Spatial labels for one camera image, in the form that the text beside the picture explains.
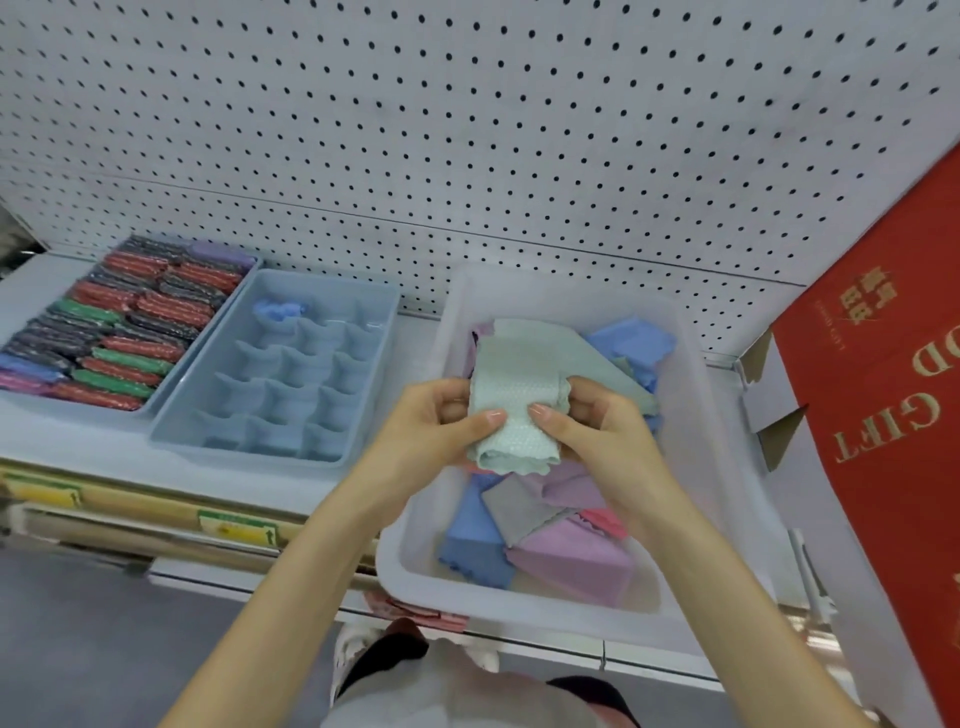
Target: lavender cloth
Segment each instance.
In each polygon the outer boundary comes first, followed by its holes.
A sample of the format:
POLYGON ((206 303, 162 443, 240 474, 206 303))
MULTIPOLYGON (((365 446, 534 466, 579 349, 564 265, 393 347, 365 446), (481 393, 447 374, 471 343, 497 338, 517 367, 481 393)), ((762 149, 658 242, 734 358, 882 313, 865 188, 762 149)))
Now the lavender cloth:
POLYGON ((626 549, 572 519, 530 534, 507 559, 531 576, 593 604, 616 607, 634 575, 626 549))
POLYGON ((546 475, 519 475, 534 496, 543 502, 563 508, 606 508, 596 483, 581 463, 563 460, 546 475))
POLYGON ((467 379, 473 376, 473 366, 477 361, 477 343, 481 336, 493 336, 493 321, 477 324, 470 330, 467 341, 467 362, 464 364, 464 377, 467 379))

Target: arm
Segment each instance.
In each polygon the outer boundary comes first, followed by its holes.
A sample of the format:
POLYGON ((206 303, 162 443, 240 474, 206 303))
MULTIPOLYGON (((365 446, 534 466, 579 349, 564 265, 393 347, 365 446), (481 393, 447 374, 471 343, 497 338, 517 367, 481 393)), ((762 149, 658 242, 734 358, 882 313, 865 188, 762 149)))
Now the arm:
POLYGON ((531 417, 583 460, 650 552, 748 728, 869 728, 664 463, 636 406, 571 377, 570 416, 531 417))
POLYGON ((468 394, 465 379, 404 390, 364 456, 283 550, 161 728, 259 728, 287 717, 366 545, 467 445, 505 422, 502 410, 465 418, 468 394))

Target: price label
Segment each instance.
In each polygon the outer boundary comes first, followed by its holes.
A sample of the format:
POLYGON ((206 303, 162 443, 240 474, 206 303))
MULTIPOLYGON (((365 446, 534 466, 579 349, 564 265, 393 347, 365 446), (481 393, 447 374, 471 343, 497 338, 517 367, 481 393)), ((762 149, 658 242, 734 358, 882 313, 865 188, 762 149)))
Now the price label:
POLYGON ((220 511, 198 511, 197 518, 208 536, 273 548, 279 543, 276 523, 220 511))
POLYGON ((27 500, 31 503, 43 503, 55 508, 80 508, 81 489, 69 483, 59 483, 56 480, 45 480, 24 475, 7 473, 4 483, 10 495, 18 500, 27 500))

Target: gray cloth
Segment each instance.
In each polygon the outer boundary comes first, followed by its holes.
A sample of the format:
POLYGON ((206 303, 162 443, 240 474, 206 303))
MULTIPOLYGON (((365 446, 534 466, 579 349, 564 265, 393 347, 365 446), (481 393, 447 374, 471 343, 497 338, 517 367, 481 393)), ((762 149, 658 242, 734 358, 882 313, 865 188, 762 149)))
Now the gray cloth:
POLYGON ((515 672, 485 672, 462 647, 430 644, 351 685, 323 728, 604 728, 575 695, 515 672))
POLYGON ((534 531, 575 513, 573 508, 544 503, 516 475, 501 480, 481 498, 507 548, 513 548, 534 531))

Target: floor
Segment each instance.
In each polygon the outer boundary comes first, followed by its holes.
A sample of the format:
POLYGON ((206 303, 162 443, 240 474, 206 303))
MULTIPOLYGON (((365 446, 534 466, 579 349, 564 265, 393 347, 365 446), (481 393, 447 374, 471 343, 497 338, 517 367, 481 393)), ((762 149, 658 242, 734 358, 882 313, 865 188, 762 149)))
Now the floor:
MULTIPOLYGON (((76 557, 0 546, 0 722, 154 726, 240 607, 76 557)), ((332 645, 331 637, 290 726, 316 727, 323 719, 332 645)), ((511 655, 501 667, 542 679, 578 671, 511 655)), ((617 673, 603 677, 620 689, 644 728, 740 726, 723 693, 617 673)))

